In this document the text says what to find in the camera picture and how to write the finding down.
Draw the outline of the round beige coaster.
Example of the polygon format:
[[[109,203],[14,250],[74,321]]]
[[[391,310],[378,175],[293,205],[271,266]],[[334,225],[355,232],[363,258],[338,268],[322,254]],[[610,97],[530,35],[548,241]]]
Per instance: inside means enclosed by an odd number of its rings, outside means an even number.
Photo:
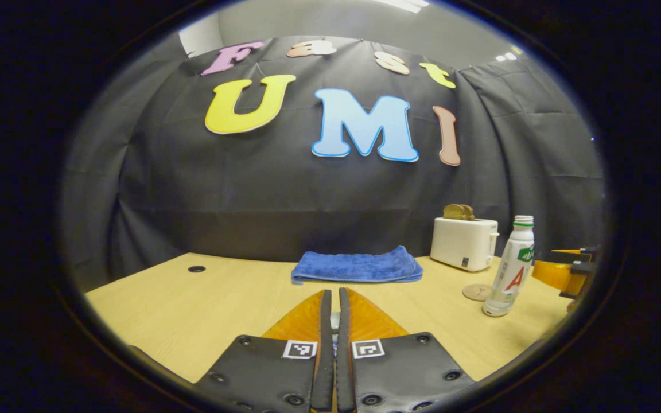
[[[470,284],[462,288],[462,295],[473,301],[483,302],[492,293],[493,288],[485,284]]]

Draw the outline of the blue folded towel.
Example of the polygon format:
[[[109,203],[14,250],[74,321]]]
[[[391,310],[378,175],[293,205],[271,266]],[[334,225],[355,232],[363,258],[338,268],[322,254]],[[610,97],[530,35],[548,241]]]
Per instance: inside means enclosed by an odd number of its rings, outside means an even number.
[[[291,282],[356,284],[407,283],[422,279],[424,269],[404,246],[383,254],[320,254],[306,252],[291,272]]]

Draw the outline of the white toaster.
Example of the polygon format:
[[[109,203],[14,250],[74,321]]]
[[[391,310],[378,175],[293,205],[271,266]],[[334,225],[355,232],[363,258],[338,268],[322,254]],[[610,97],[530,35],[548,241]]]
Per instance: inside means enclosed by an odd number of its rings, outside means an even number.
[[[430,258],[470,272],[491,266],[499,237],[496,220],[434,220]]]

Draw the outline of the long ceiling light panel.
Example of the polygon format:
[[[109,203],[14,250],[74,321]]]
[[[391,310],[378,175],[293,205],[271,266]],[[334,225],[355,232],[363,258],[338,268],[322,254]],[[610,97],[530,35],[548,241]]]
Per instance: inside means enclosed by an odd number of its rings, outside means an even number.
[[[400,10],[409,11],[409,13],[418,14],[425,7],[430,5],[425,0],[373,0],[374,2],[383,3],[389,7],[395,7]]]

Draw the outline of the white water bottle green label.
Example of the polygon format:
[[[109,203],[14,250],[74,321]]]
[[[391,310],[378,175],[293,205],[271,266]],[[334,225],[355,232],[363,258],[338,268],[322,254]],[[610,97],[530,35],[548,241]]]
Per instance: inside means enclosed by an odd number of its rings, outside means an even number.
[[[534,217],[516,215],[491,293],[482,311],[489,317],[502,317],[511,311],[534,260]]]

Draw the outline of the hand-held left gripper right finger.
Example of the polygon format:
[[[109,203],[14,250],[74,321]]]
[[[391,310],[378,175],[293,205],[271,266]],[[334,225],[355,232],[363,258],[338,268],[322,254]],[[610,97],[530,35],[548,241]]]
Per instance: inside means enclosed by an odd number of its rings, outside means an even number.
[[[339,303],[339,413],[416,413],[475,383],[430,332],[407,332],[349,288]]]

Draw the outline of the black backdrop cloth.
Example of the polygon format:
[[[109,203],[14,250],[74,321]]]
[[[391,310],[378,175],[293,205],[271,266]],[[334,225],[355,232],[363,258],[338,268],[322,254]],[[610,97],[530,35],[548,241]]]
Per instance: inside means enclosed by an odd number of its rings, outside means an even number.
[[[84,291],[187,252],[296,262],[307,251],[428,256],[449,204],[534,217],[535,253],[603,235],[604,173],[590,126],[529,59],[462,70],[411,50],[328,37],[259,40],[129,65],[71,138],[60,232]]]

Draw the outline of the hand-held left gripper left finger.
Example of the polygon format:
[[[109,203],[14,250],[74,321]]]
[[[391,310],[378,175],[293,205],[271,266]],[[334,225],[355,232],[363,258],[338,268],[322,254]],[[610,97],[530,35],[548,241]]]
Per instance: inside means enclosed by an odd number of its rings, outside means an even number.
[[[247,413],[326,413],[333,406],[332,293],[322,290],[260,336],[240,335],[195,384]]]

